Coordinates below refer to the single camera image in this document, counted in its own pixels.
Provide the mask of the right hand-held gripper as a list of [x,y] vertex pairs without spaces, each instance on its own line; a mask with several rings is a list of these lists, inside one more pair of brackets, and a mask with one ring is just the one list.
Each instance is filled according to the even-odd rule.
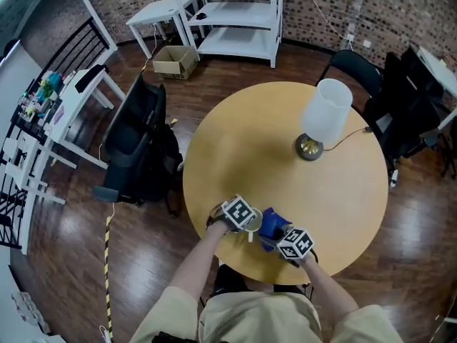
[[260,241],[266,252],[277,251],[282,259],[294,267],[300,267],[300,260],[309,254],[315,257],[314,241],[304,229],[289,227],[279,241],[266,237],[261,237]]

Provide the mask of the cream cup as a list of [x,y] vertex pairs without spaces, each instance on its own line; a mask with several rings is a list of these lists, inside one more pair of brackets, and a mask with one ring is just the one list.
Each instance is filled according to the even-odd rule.
[[254,234],[261,228],[263,221],[263,214],[257,208],[253,208],[254,218],[248,223],[244,231],[248,234],[248,242],[253,241]]

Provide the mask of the blue cloth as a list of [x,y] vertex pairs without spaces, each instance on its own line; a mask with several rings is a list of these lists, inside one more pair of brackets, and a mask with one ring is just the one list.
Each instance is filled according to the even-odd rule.
[[266,237],[279,243],[285,237],[291,225],[291,222],[284,219],[270,207],[263,212],[262,226],[258,230],[259,238]]

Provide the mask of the person's right forearm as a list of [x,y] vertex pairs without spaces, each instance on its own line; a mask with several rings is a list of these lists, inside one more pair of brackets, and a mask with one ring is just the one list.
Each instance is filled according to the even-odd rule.
[[300,264],[307,273],[322,309],[332,324],[340,322],[359,309],[354,298],[321,268],[312,255],[304,257]]

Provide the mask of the person's left forearm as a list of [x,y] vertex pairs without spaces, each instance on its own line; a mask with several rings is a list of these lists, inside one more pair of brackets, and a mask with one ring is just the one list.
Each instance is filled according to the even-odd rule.
[[209,226],[205,235],[176,270],[169,286],[185,291],[198,301],[208,279],[218,244],[228,231],[229,228],[222,221]]

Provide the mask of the person's black trousers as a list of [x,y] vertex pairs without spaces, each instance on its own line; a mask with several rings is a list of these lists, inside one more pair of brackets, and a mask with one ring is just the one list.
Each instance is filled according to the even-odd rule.
[[[273,285],[273,291],[275,293],[296,293],[305,295],[305,291],[302,291],[299,287],[294,285]],[[252,292],[247,287],[242,274],[239,274],[234,269],[230,268],[226,264],[222,264],[217,271],[216,278],[214,281],[213,291],[210,298],[226,293],[238,293],[238,292]]]

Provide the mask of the person's beige shirt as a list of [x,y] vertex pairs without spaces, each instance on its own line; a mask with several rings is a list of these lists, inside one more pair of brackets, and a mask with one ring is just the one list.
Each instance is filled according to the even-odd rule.
[[[167,287],[130,343],[159,333],[200,343],[322,343],[316,310],[302,294],[237,292],[210,298],[202,312],[184,290]],[[360,308],[338,322],[330,343],[403,343],[382,308]]]

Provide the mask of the white shade table lamp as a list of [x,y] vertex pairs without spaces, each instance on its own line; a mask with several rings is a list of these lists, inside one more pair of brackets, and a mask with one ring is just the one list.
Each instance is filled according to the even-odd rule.
[[295,141],[296,153],[306,161],[315,161],[325,145],[339,138],[353,102],[351,90],[336,79],[318,82],[310,102],[303,111],[303,133]]

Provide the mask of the yellow black striped floor tape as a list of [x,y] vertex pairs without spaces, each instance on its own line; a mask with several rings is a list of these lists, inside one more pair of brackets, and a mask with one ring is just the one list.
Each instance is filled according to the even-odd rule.
[[105,280],[105,291],[106,291],[106,314],[108,321],[108,331],[110,332],[111,341],[113,343],[113,332],[112,332],[112,318],[111,318],[111,305],[110,305],[110,293],[109,293],[109,232],[110,223],[112,216],[106,218],[106,233],[105,233],[105,245],[104,245],[104,280]]

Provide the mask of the cardboard box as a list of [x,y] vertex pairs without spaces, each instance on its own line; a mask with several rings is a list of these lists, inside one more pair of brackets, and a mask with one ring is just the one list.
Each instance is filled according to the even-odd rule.
[[192,46],[165,46],[155,55],[152,64],[163,78],[186,80],[198,62],[199,56]]

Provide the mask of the white metal shelf rack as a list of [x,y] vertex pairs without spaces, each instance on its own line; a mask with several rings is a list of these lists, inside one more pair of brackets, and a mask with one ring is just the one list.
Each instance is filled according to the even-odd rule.
[[[189,44],[198,54],[263,59],[276,67],[283,0],[267,2],[175,0]],[[206,18],[197,20],[196,15]]]

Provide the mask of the black pouch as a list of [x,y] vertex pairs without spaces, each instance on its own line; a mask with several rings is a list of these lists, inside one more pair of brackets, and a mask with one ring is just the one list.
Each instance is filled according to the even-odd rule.
[[78,93],[82,93],[86,87],[90,84],[90,82],[102,71],[106,71],[108,69],[107,65],[96,64],[92,68],[89,69],[87,73],[85,73],[79,81],[75,84],[75,88]]

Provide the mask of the small white table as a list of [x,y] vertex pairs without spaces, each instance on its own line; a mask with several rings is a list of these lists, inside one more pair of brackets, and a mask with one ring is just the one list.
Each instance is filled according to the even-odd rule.
[[189,40],[184,29],[184,25],[179,16],[178,7],[175,0],[159,0],[145,6],[142,10],[133,15],[126,25],[130,28],[139,46],[143,50],[147,59],[152,58],[152,53],[146,46],[142,36],[139,33],[138,27],[148,24],[153,24],[159,30],[159,35],[163,41],[167,40],[165,31],[161,27],[161,23],[172,20],[177,28],[179,37],[183,45],[188,45]]

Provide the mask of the black metal railing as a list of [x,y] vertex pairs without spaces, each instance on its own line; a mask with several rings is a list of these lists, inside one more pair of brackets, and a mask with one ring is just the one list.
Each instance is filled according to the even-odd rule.
[[4,140],[10,136],[18,139],[22,134],[34,137],[42,144],[46,139],[44,130],[36,119],[27,122],[20,116],[19,100],[25,94],[37,92],[42,76],[48,70],[66,76],[73,70],[89,68],[108,50],[108,43],[94,20],[89,18],[57,49],[39,73],[32,74],[26,80],[28,86],[13,96],[13,114],[6,118],[6,133],[0,136],[0,246],[22,248],[19,235],[28,196],[28,192],[18,189],[12,178],[5,174],[6,156],[2,150]]

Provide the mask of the white side table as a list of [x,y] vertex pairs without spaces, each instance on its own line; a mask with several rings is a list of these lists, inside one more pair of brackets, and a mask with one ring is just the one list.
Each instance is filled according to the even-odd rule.
[[422,46],[418,48],[417,56],[424,63],[434,78],[457,101],[457,76],[432,53]]

